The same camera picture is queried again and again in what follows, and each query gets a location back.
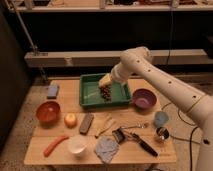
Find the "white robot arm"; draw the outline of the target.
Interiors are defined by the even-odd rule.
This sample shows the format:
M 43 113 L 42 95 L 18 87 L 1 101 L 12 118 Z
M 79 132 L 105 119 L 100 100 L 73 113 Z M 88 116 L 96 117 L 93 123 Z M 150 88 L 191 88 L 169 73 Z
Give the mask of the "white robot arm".
M 144 46 L 123 51 L 120 62 L 100 79 L 99 86 L 113 81 L 124 84 L 133 73 L 166 96 L 203 131 L 196 171 L 213 171 L 213 96 L 156 68 L 149 49 Z

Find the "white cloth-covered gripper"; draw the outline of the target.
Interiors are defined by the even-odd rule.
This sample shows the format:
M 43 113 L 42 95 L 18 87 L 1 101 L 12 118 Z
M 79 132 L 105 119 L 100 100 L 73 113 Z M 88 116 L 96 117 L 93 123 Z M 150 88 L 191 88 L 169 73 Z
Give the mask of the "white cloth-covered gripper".
M 123 64 L 117 64 L 111 70 L 111 74 L 107 73 L 99 80 L 99 86 L 104 87 L 110 85 L 112 80 L 124 85 L 130 75 L 131 72 Z

